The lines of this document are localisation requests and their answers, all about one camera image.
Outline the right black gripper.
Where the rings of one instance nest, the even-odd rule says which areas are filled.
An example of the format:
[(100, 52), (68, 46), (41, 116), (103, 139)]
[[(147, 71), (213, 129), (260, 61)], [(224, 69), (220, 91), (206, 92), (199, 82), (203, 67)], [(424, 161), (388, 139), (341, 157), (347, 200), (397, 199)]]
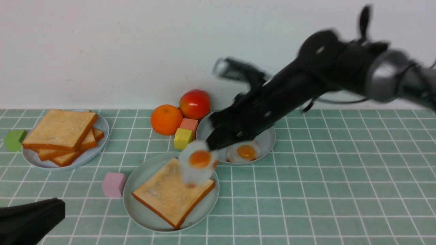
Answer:
[(209, 117), (213, 130), (206, 138), (208, 148), (218, 151), (251, 141), (289, 112), (326, 91), (326, 83), (292, 62), (262, 86), (250, 86), (247, 93), (235, 96), (233, 104)]

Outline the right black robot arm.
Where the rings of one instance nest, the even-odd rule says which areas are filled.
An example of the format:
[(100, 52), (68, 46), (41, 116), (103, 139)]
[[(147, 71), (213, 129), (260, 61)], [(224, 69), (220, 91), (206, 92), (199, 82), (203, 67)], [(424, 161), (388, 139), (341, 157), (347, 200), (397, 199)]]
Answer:
[(296, 59), (269, 80), (256, 67), (232, 58), (217, 60), (213, 73), (246, 82), (250, 90), (210, 116), (213, 130), (206, 143), (211, 150), (253, 140), (289, 112), (328, 92), (345, 90), (380, 103), (404, 99), (435, 110), (434, 69), (389, 49), (387, 43), (345, 43), (332, 29), (308, 37)]

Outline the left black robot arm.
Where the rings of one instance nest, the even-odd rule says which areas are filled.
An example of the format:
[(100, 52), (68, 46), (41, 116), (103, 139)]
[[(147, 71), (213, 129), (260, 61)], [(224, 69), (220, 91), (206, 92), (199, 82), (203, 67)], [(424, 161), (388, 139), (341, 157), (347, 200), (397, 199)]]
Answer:
[(37, 245), (65, 216), (66, 204), (58, 198), (1, 207), (0, 243)]

